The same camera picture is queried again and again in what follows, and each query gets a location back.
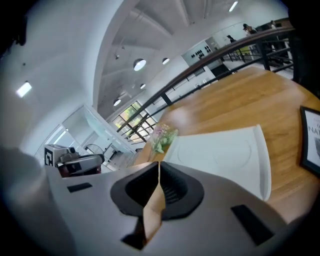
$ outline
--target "ceiling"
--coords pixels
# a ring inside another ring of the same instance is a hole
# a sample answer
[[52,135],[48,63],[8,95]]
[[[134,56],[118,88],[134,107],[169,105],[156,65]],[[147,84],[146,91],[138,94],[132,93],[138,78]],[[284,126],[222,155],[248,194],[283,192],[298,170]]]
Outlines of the ceiling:
[[[140,0],[129,12],[113,40],[102,72],[98,111],[101,108],[111,108],[112,113],[115,111],[115,98],[122,95],[124,103],[138,95],[142,91],[140,84],[148,86],[148,79],[163,69],[162,59],[169,56],[162,56],[160,59],[159,55],[155,57],[175,33],[188,29],[203,19],[221,13],[227,14],[234,1]],[[145,59],[147,64],[142,70],[134,71],[133,63],[138,58]]]

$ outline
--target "picture frame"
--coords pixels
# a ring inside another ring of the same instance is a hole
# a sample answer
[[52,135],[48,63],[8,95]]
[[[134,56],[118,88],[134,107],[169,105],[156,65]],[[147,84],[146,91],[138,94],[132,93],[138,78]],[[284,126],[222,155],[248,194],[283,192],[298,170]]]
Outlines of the picture frame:
[[300,106],[302,150],[300,166],[320,178],[320,111]]

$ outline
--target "person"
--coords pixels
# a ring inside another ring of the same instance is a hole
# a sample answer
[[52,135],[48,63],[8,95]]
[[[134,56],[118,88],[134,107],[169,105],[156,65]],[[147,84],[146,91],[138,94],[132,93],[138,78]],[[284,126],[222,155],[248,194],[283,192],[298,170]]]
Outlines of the person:
[[230,43],[233,43],[233,42],[237,41],[229,34],[226,37],[230,39]]
[[271,20],[271,29],[273,29],[273,30],[276,29],[276,23],[274,20]]
[[252,26],[249,26],[246,23],[243,24],[243,30],[250,35],[258,33],[255,28],[253,28]]

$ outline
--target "wooden table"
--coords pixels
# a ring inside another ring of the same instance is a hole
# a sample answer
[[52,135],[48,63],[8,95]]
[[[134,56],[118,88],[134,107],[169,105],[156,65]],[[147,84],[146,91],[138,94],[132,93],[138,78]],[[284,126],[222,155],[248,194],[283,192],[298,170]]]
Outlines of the wooden table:
[[[195,92],[166,109],[160,123],[179,135],[205,134],[261,125],[271,163],[267,201],[289,223],[307,213],[319,180],[299,166],[302,146],[300,105],[320,111],[320,100],[297,83],[250,67]],[[135,164],[148,162],[145,145]],[[157,154],[149,161],[161,161]]]

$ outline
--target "metal railing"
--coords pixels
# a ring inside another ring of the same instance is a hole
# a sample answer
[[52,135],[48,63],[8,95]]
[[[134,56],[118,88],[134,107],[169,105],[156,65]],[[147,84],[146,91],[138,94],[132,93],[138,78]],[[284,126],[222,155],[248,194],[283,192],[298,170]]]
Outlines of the metal railing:
[[[296,53],[294,52],[294,49],[292,49],[292,47],[288,47],[288,45],[290,45],[293,41],[294,33],[295,29],[292,27],[270,29],[242,38],[238,41],[235,41],[218,49],[217,51],[212,52],[203,59],[199,60],[194,65],[190,66],[184,72],[182,72],[173,80],[171,80],[166,86],[160,89],[156,94],[154,94],[149,100],[146,101],[145,104],[141,106],[141,108],[139,108],[139,110],[137,110],[136,113],[134,113],[125,123],[123,123],[123,125],[117,130],[117,132],[120,132],[125,126],[129,126],[130,129],[125,131],[121,135],[123,136],[127,134],[128,131],[131,131],[125,137],[126,139],[129,140],[129,137],[131,137],[134,134],[137,134],[139,138],[130,140],[130,142],[135,143],[134,140],[138,139],[142,139],[142,141],[145,142],[146,140],[144,137],[147,137],[148,135],[141,136],[138,132],[138,129],[148,118],[158,114],[159,112],[166,109],[168,106],[184,99],[185,97],[193,94],[194,92],[201,90],[203,87],[208,86],[213,82],[227,77],[232,73],[235,73],[238,70],[243,69],[254,63],[262,64],[264,66],[264,69],[269,71],[271,70],[271,66],[275,67],[276,69],[272,70],[274,73],[277,73],[285,69],[290,69],[292,67],[293,70],[295,70],[295,66],[297,64],[297,62],[294,62]],[[248,46],[251,46],[251,49],[243,49],[244,47]],[[196,71],[219,59],[228,60],[232,62],[240,61],[243,64],[240,64],[239,66],[233,69],[229,69],[223,73],[216,75],[215,78],[206,81],[205,83],[199,86],[196,86],[194,89],[181,95],[179,98],[175,100],[170,100],[170,98],[166,94],[169,90],[173,89],[183,80],[188,78],[190,75],[194,74]],[[165,104],[162,107],[160,107],[157,111],[155,111],[152,114],[146,114],[135,126],[132,127],[131,125],[129,125],[129,123],[132,120],[134,120],[142,111],[148,108],[151,104],[154,104],[154,102],[157,101],[159,98],[161,98],[165,102]]]

